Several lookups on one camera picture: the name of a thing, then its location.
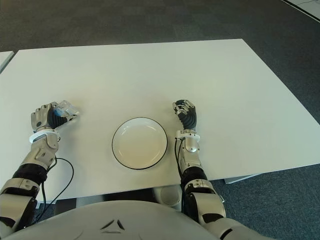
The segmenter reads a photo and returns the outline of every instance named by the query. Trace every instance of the wire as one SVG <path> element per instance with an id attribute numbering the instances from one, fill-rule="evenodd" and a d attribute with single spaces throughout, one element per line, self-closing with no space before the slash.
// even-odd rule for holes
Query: wire
<path id="1" fill-rule="evenodd" d="M 180 154 L 180 150 L 181 150 L 181 146 L 182 146 L 182 143 L 184 142 L 185 138 L 182 139 L 182 141 L 180 142 L 180 146 L 179 146 L 179 151 L 178 151 L 178 159 L 179 159 L 179 154 Z"/>
<path id="2" fill-rule="evenodd" d="M 175 155 L 175 160 L 176 160 L 176 164 L 178 166 L 178 171 L 179 171 L 179 175 L 181 177 L 182 175 L 182 172 L 181 172 L 181 169 L 180 169 L 180 166 L 179 166 L 179 158 L 177 156 L 177 139 L 175 139 L 175 142 L 174 142 L 174 155 Z"/>
<path id="3" fill-rule="evenodd" d="M 66 162 L 71 166 L 71 168 L 72 168 L 72 175 L 71 175 L 70 181 L 69 181 L 68 184 L 65 186 L 65 188 L 52 200 L 52 202 L 50 202 L 50 203 L 48 204 L 48 206 L 46 206 L 46 208 L 42 211 L 42 213 L 41 213 L 41 215 L 39 216 L 39 218 L 36 219 L 35 223 L 37 223 L 37 222 L 41 219 L 41 217 L 45 214 L 45 212 L 48 210 L 48 208 L 51 206 L 51 204 L 52 204 L 55 200 L 57 200 L 57 198 L 69 187 L 72 179 L 74 178 L 75 169 L 74 169 L 74 166 L 71 164 L 71 162 L 69 162 L 68 160 L 66 160 L 66 159 L 64 159 L 64 158 L 62 158 L 62 157 L 56 157 L 56 158 L 55 158 L 56 161 L 57 161 L 58 159 L 61 159 L 61 160 L 66 161 Z"/>
<path id="4" fill-rule="evenodd" d="M 301 5 L 301 4 L 311 3 L 311 2 L 314 2 L 314 1 L 316 1 L 316 0 L 301 2 L 301 3 L 297 4 L 297 6 L 299 6 L 299 5 Z"/>
<path id="5" fill-rule="evenodd" d="M 54 164 L 48 168 L 48 171 L 46 173 L 48 173 L 55 165 L 57 165 L 57 158 L 54 158 Z"/>
<path id="6" fill-rule="evenodd" d="M 179 165 L 179 156 L 180 156 L 181 146 L 182 146 L 182 143 L 184 142 L 184 140 L 185 140 L 185 138 L 182 139 L 181 142 L 180 142 L 178 155 L 177 155 L 177 139 L 175 139 L 175 143 L 174 143 L 174 155 L 175 155 L 176 163 L 177 163 L 177 165 L 178 165 L 178 170 L 179 170 L 180 177 L 182 176 L 182 172 L 181 172 L 180 165 Z M 181 185 L 181 190 L 182 190 L 182 196 L 181 196 L 181 212 L 183 213 L 183 211 L 184 211 L 184 195 L 185 195 L 185 190 L 184 190 L 184 188 L 183 188 L 182 185 Z"/>
<path id="7" fill-rule="evenodd" d="M 55 165 L 57 165 L 57 158 L 56 157 L 54 158 L 54 164 L 48 168 L 46 173 L 48 173 Z M 43 198 L 43 208 L 42 208 L 41 212 L 39 212 L 39 214 L 35 217 L 36 220 L 39 219 L 39 216 L 42 215 L 42 213 L 44 212 L 44 210 L 46 209 L 46 206 L 47 206 L 45 183 L 44 182 L 41 184 L 41 191 L 42 191 L 42 198 Z"/>

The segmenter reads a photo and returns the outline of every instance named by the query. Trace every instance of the robot forearm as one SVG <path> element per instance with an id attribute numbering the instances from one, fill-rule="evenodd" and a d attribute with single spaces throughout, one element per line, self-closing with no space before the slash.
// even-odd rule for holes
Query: robot forearm
<path id="1" fill-rule="evenodd" d="M 183 213 L 221 240 L 270 240 L 226 218 L 222 199 L 208 181 L 199 159 L 200 136 L 195 130 L 196 108 L 188 100 L 179 100 L 172 105 L 184 128 L 176 134 L 176 140 L 181 141 L 176 158 L 183 191 Z"/>
<path id="2" fill-rule="evenodd" d="M 31 149 L 18 170 L 0 190 L 0 239 L 28 226 L 37 205 L 40 185 L 58 151 L 59 134 L 54 129 L 74 116 L 55 115 L 56 102 L 43 105 L 31 114 L 34 134 Z"/>

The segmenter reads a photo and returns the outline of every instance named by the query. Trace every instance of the white table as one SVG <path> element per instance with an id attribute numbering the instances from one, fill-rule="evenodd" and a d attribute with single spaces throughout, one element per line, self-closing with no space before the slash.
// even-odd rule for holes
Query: white table
<path id="1" fill-rule="evenodd" d="M 14 55 L 13 51 L 3 51 L 0 52 L 0 73 L 4 69 L 4 67 L 7 65 L 11 57 Z"/>
<path id="2" fill-rule="evenodd" d="M 196 106 L 210 180 L 320 163 L 319 124 L 242 39 L 59 47 L 21 50 L 0 75 L 0 184 L 30 149 L 31 112 L 62 100 L 81 115 L 60 130 L 57 156 L 75 168 L 60 199 L 179 184 L 173 147 L 182 125 L 172 110 L 179 99 Z M 163 159 L 145 170 L 122 166 L 112 153 L 114 132 L 134 117 L 156 120 L 168 138 Z M 48 200 L 70 173 L 62 161 L 51 170 Z"/>

